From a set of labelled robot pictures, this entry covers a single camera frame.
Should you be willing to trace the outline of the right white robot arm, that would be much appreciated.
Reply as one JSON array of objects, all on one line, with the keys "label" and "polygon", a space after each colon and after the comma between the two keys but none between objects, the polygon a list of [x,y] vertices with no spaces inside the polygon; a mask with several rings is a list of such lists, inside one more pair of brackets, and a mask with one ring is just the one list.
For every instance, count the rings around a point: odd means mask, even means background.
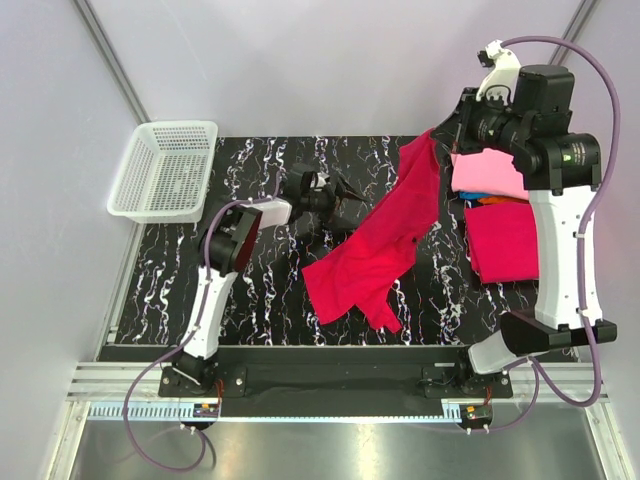
[{"label": "right white robot arm", "polygon": [[480,394],[489,374],[526,356],[616,338],[595,289],[593,230],[581,225],[602,183],[602,153],[593,135],[569,130],[574,83],[562,66],[494,66],[431,134],[452,154],[510,155],[537,230],[536,304],[504,314],[498,332],[468,348],[453,374],[463,395]]}]

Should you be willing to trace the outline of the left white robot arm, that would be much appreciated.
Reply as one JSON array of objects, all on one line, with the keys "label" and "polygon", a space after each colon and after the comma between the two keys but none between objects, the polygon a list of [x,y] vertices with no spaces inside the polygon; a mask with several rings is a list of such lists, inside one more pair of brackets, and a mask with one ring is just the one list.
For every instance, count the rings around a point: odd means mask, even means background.
[{"label": "left white robot arm", "polygon": [[276,177],[274,193],[217,203],[197,243],[194,304],[163,386],[203,396],[222,385],[217,375],[221,324],[232,286],[252,257],[258,233],[289,225],[306,213],[316,216],[321,226],[340,230],[337,211],[345,201],[368,202],[342,174],[322,174],[297,163]]}]

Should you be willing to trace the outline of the crimson t shirt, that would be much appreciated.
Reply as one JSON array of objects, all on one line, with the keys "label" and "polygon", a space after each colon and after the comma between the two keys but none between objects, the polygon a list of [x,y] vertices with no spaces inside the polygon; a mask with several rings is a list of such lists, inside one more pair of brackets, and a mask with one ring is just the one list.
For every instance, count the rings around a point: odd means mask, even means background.
[{"label": "crimson t shirt", "polygon": [[417,243],[439,218],[440,165],[435,147],[430,131],[401,147],[391,191],[345,242],[303,269],[321,325],[355,307],[371,328],[401,330],[388,295],[394,282],[415,264]]},{"label": "crimson t shirt", "polygon": [[464,212],[471,267],[483,284],[539,278],[537,231],[528,203],[499,203]]}]

